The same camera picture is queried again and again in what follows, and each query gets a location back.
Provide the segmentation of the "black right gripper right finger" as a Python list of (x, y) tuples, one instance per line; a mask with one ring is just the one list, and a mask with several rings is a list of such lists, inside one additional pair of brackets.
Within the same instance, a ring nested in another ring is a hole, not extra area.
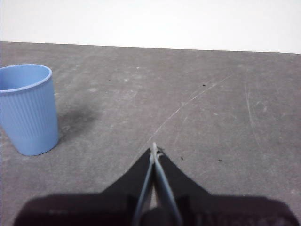
[(290, 207), (263, 196), (211, 194), (152, 145), (160, 202), (183, 226), (297, 226)]

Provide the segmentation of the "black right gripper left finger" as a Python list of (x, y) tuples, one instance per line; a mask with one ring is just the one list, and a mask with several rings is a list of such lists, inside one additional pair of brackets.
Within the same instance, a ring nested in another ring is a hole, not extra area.
[(150, 165), (147, 149), (133, 166), (99, 193), (51, 194), (29, 200), (15, 226), (129, 226)]

